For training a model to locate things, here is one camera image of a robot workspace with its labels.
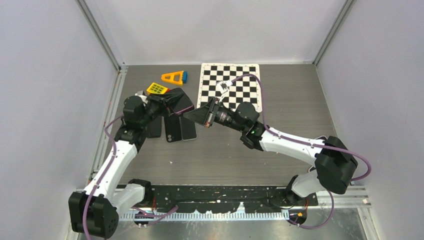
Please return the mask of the white edged bare phone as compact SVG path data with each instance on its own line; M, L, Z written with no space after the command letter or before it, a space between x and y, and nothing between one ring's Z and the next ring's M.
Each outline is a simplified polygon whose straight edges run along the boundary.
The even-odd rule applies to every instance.
M182 116L180 118L181 125L181 137L183 141L195 140L197 138L196 125L195 123Z

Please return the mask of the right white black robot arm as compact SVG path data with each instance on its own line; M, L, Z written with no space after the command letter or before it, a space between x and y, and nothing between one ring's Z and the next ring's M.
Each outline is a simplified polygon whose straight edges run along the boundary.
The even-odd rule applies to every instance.
M285 198L291 205L299 205L305 197L324 190L344 194L358 166L339 138L309 139L278 131L260 122L260 114L249 102L231 110L210 98L183 116L206 128L220 124L239 131L240 140L249 149L275 152L310 164L311 171L295 175L285 188Z

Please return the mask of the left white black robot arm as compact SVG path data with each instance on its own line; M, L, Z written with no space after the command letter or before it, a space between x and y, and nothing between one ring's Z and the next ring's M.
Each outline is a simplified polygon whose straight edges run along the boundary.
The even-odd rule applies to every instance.
M132 179L119 193L115 190L144 144L148 126L159 117L178 116L192 107L181 88L163 94L139 92L124 100L122 115L116 117L121 125L115 136L110 135L109 124L104 128L111 141L111 152L91 182L68 199L74 232L85 234L88 240L92 237L107 240L114 235L119 218L129 209L137 204L148 207L153 202L152 184L147 180Z

